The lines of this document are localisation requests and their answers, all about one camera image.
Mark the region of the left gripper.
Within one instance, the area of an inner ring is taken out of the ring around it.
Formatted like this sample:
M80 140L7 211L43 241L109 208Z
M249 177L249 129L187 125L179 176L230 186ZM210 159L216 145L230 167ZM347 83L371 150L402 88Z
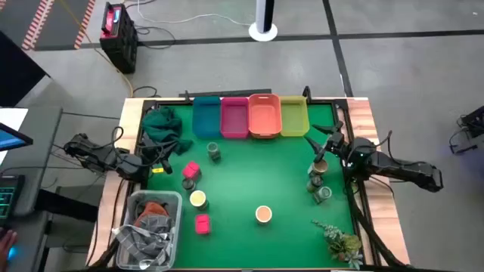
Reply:
M141 157L144 164L149 166L149 175L151 178L154 173L152 168L163 168L168 175L172 174L172 166L168 159L163 159L163 150L173 150L177 147L178 140L156 143L154 146L159 149L142 149Z

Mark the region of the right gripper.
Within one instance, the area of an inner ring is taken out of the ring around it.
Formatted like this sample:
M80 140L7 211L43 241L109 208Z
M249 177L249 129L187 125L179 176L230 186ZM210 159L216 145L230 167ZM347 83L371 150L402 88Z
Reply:
M324 158L326 151L334 155L343 155L345 141L344 134L340 132L343 127L341 121L337 121L333 126L312 125L312 127L327 135L327 140L324 146L308 136L304 137L315 153L315 158L313 159L314 163L320 162Z

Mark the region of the tan-lid seasoning jar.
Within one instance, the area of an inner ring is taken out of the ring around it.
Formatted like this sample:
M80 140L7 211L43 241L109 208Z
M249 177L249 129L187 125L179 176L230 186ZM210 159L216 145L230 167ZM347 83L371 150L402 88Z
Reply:
M267 224L272 218L272 210L268 206L259 206L255 211L255 216L259 224Z
M309 177L322 176L328 170L327 162L322 159L319 162L312 162L308 169Z
M198 210L205 210L209 204L206 194L202 190L195 190L190 195L191 205Z

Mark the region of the dark green cloth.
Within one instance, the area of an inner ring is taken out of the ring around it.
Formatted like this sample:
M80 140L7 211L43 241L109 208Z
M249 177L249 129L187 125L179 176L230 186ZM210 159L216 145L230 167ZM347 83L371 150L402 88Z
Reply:
M193 145L192 140L182 138L182 119L172 107L149 111L141 120L141 127L154 143L175 144L173 151L179 156Z

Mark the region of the yellow plastic bin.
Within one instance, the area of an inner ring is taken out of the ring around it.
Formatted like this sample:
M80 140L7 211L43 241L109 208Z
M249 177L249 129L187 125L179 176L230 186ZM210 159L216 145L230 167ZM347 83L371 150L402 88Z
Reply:
M281 118L282 136L304 136L309 131L309 115L306 98L303 96L282 96Z

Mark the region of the clear plastic tub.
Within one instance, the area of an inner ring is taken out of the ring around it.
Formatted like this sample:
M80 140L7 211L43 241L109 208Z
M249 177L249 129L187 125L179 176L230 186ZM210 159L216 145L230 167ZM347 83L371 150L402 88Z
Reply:
M178 236L180 234L180 225L182 217L182 196L175 191L159 191L159 190L139 190L134 192L128 199L126 204L126 211L124 216L124 224L134 224L137 217L142 213L146 202L158 202L163 205L169 213L169 217L173 220L175 229L175 255L174 263L177 255ZM165 271L150 271L150 270L128 270L128 272L165 272Z

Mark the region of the blue plastic bin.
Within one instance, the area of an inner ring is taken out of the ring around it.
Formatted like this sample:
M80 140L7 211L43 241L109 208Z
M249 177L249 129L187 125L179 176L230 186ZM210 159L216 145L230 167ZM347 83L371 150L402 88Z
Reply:
M219 97L196 97L193 101L193 133L202 139L220 138L221 101Z

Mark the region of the orange cloth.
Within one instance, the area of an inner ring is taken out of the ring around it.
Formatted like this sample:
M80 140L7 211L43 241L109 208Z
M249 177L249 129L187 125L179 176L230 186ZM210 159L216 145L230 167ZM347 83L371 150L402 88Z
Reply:
M134 225L136 227L140 227L142 219L147 217L148 215L169 216L169 213L164 208L164 206L160 205L158 202L148 201L148 202L145 203L144 209L142 210L142 213L137 217Z

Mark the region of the orange plastic bin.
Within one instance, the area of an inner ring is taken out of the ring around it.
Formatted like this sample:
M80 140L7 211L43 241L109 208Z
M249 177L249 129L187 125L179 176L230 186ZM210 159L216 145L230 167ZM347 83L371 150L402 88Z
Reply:
M253 94L249 102L249 131L255 138L276 138L282 130L281 101L276 94Z

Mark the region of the pink plastic bin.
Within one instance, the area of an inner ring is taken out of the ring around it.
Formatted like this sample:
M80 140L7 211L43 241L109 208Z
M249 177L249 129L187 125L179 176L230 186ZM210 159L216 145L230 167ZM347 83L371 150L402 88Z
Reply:
M249 124L248 99L246 97L222 98L220 131L224 138L247 138Z

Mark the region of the green table mat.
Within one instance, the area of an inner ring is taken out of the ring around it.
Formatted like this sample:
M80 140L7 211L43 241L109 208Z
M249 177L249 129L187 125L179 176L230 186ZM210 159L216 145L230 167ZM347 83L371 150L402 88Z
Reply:
M213 162L207 140L194 136L191 107L177 105L175 112L182 119L183 138L191 139L193 145L180 156L170 156L172 174L154 174L147 184L150 190L181 194L175 268L343 267L343 262L332 259L322 229L312 223L316 220L347 233L354 231L338 158L326 155L324 185L332 190L332 197L317 204L306 189L314 153L305 138L219 138L221 159ZM211 232L207 235L196 233L199 212L182 186L182 171L190 161L200 166L197 189L209 202L206 214ZM267 224L256 220L259 206L272 210Z

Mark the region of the black flat bar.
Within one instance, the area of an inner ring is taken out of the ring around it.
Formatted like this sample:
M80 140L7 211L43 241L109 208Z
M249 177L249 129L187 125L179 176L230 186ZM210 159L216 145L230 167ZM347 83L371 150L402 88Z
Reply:
M249 97L252 94L271 94L270 88L260 89L247 89L247 90L235 90L235 91L209 91L209 92L189 92L185 90L184 93L180 93L179 97Z

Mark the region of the grey plaid cloth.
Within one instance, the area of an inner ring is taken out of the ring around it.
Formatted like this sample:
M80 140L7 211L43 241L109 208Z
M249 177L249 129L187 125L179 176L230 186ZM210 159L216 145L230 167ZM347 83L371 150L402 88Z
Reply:
M112 229L119 243L117 267L123 270L165 271L171 268L175 255L173 220L165 215L148 215L138 226L124 224Z

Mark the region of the artificial succulent plant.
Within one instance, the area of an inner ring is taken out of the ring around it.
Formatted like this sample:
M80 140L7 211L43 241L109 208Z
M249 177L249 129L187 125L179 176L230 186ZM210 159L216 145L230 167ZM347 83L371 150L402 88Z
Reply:
M312 223L323 230L332 259L346 262L350 268L360 270L363 265L363 254L360 253L362 242L355 234L348 234L338 227L312 220Z

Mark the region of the white pole stand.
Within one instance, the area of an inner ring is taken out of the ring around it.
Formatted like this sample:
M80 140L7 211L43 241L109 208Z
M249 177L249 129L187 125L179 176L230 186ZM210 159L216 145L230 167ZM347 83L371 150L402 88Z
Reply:
M273 24L275 0L256 0L255 21L249 26L250 37L258 42L269 42L278 34Z

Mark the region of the black and red toolbox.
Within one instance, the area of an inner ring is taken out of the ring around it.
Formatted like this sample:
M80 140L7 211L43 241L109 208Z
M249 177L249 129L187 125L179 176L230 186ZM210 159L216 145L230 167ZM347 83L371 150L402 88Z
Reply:
M135 72L138 34L124 4L106 2L99 42L104 53L121 73Z

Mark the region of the grey desk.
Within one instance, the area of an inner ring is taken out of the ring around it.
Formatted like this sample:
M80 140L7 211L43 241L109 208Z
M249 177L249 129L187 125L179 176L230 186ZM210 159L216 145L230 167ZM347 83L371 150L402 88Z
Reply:
M9 150L0 163L3 175L24 175L25 182L12 215L0 226L9 225L13 218L32 214L34 211L56 212L62 198L41 188L48 158L61 120L60 107L30 107L18 132L33 139L33 144Z

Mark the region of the computer monitor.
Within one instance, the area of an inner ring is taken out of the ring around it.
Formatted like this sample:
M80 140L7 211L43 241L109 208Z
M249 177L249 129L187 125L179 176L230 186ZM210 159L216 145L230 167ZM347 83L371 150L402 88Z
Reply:
M0 122L0 151L8 151L33 144L33 139Z

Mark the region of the white paper sheet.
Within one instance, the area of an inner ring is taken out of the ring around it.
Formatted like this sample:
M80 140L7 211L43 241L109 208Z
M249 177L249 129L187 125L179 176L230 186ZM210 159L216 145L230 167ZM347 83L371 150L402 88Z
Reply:
M1 108L0 123L18 131L28 113L27 108Z

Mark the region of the backlit keyboard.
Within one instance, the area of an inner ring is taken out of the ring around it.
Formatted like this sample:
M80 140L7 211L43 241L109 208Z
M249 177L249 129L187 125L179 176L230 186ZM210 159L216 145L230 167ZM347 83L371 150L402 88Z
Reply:
M24 175L0 177L0 221L8 220L14 212L24 182Z

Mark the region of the black panel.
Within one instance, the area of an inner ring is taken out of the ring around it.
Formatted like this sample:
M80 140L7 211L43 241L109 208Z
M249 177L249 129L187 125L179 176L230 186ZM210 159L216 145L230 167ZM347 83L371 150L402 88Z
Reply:
M50 75L0 31L0 107L25 106L51 82Z

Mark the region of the person's hand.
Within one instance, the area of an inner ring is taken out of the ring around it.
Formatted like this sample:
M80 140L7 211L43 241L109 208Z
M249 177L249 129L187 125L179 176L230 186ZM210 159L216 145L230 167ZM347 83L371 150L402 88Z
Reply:
M0 272L6 272L8 266L8 255L17 240L17 232L8 230L0 239Z

